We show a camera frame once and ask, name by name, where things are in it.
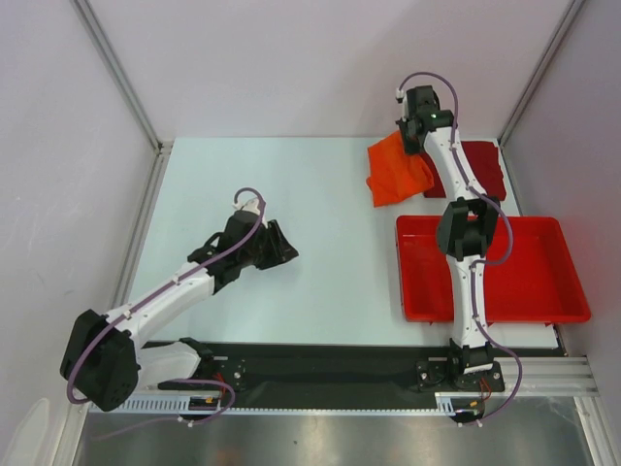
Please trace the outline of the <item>orange t shirt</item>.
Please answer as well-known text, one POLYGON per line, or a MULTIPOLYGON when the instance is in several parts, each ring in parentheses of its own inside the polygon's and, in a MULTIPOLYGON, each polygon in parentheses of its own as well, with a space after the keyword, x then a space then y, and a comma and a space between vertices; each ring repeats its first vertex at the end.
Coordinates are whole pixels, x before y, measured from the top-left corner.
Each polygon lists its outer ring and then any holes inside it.
POLYGON ((366 184, 375 208, 399 204, 434 187, 434 176, 419 154, 405 152, 395 131, 367 149, 370 175, 366 184))

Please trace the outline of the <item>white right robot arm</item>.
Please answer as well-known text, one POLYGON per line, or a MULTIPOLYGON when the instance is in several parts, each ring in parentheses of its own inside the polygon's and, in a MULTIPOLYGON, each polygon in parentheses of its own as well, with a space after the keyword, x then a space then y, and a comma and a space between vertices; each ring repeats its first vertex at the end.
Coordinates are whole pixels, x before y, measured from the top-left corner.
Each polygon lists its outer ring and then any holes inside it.
POLYGON ((397 124, 406 154, 422 151, 432 159, 449 200, 436 232, 449 266, 454 306, 445 380, 470 389, 494 364, 486 334, 484 272, 499 213, 465 154, 455 114, 441 108, 433 88, 400 88, 396 99, 402 107, 397 124))

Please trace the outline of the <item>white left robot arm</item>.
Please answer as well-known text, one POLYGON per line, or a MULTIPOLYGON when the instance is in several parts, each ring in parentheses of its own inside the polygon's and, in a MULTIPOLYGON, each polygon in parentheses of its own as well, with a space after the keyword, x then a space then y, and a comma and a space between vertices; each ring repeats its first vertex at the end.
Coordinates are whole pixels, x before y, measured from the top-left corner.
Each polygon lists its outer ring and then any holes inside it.
POLYGON ((147 342, 190 307, 234 282, 243 269, 267 270, 299 255, 276 220, 234 212, 221 232, 187 256, 176 273, 135 303, 102 315, 80 314, 60 366, 73 404, 92 402, 103 412, 122 405, 138 389, 183 380, 193 388, 213 377, 209 348, 191 338, 148 347, 147 342))

